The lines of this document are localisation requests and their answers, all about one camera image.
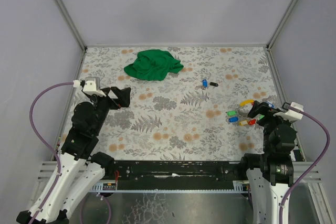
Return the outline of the blue key tag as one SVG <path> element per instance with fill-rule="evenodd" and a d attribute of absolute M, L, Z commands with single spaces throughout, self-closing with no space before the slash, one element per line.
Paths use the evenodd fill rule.
<path fill-rule="evenodd" d="M 231 118 L 229 118 L 229 120 L 228 120 L 230 123 L 233 123 L 233 122 L 237 122 L 238 121 L 238 117 L 231 117 Z"/>

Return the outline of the blue tagged key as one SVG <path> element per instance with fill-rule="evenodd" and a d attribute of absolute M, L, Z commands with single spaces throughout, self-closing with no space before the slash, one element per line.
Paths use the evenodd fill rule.
<path fill-rule="evenodd" d="M 206 79 L 202 80 L 202 89 L 205 90 L 208 87 L 208 82 Z"/>

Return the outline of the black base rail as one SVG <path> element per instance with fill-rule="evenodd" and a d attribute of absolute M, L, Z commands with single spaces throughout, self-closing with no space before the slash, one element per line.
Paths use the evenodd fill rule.
<path fill-rule="evenodd" d="M 114 161 L 102 180 L 122 191 L 223 191 L 258 167 L 244 161 Z"/>

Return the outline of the yellow key tag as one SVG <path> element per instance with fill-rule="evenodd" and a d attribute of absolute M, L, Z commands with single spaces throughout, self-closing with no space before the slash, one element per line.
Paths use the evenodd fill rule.
<path fill-rule="evenodd" d="M 247 120 L 243 120 L 239 122 L 239 126 L 244 126 L 244 125 L 248 125 L 248 121 Z"/>

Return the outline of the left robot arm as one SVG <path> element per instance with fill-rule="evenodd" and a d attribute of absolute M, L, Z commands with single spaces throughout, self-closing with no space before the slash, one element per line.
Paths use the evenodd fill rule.
<path fill-rule="evenodd" d="M 79 103 L 72 127 L 57 155 L 57 167 L 42 194 L 29 210 L 18 214 L 18 223 L 68 223 L 89 190 L 106 175 L 116 178 L 113 157 L 97 152 L 99 132 L 111 110 L 130 105 L 131 88 L 104 88 L 103 96 Z"/>

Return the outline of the floral table mat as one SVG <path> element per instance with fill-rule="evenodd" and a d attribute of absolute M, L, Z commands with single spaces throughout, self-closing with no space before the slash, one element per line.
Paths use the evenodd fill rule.
<path fill-rule="evenodd" d="M 109 112 L 95 152 L 115 159 L 239 161 L 245 153 L 262 153 L 263 130 L 244 125 L 253 99 L 283 104 L 269 57 L 257 47 L 168 47 L 184 68 L 163 81 L 127 75 L 140 47 L 90 47 L 80 79 L 99 77 L 102 87 L 131 88 L 128 108 Z M 202 89 L 202 80 L 208 87 Z M 218 83 L 218 87 L 209 83 Z M 234 116 L 226 112 L 236 111 Z M 238 117 L 230 123 L 231 117 Z"/>

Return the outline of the black key fob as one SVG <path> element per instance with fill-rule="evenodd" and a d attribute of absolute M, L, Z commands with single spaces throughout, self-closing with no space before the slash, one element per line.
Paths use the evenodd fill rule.
<path fill-rule="evenodd" d="M 210 82 L 209 85 L 214 86 L 214 87 L 218 87 L 218 83 L 214 83 L 214 82 Z"/>

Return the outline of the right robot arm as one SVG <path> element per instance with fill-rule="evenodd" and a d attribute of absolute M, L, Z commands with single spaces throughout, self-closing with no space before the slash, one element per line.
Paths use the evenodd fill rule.
<path fill-rule="evenodd" d="M 248 117 L 262 118 L 263 153 L 245 154 L 241 164 L 246 171 L 253 206 L 254 223 L 288 223 L 289 189 L 294 184 L 290 156 L 297 132 L 286 114 L 267 102 L 254 101 Z"/>

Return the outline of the green key tag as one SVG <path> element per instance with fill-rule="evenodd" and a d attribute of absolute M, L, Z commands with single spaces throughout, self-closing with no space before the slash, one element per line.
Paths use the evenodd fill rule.
<path fill-rule="evenodd" d="M 226 113 L 227 113 L 228 116 L 234 116 L 234 115 L 237 114 L 236 111 L 228 111 L 228 112 L 226 112 Z"/>

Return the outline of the red key tag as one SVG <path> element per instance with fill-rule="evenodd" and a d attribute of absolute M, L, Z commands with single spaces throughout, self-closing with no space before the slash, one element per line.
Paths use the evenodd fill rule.
<path fill-rule="evenodd" d="M 253 120 L 248 121 L 248 124 L 249 124 L 249 125 L 254 125 L 255 123 L 256 123 L 256 119 L 253 119 Z"/>

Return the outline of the green crumpled cloth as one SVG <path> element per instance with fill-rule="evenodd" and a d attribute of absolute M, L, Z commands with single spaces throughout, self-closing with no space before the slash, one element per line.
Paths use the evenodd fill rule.
<path fill-rule="evenodd" d="M 150 49 L 137 53 L 136 60 L 124 67 L 124 72 L 146 81 L 162 81 L 168 73 L 179 73 L 184 66 L 168 51 Z"/>

